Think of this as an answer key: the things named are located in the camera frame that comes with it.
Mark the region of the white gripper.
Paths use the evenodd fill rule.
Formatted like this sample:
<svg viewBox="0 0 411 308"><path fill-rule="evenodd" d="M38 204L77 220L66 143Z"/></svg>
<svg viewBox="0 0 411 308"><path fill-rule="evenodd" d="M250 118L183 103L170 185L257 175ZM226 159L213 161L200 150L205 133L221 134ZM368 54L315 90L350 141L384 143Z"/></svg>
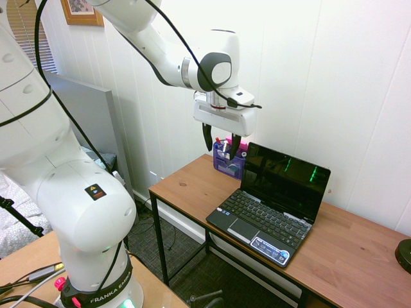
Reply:
<svg viewBox="0 0 411 308"><path fill-rule="evenodd" d="M253 108L217 110L206 101L196 99L193 117L202 122L202 133L209 151L212 150L211 127L232 133L229 159L233 160L240 147L241 137L247 137L254 132L257 111Z"/></svg>

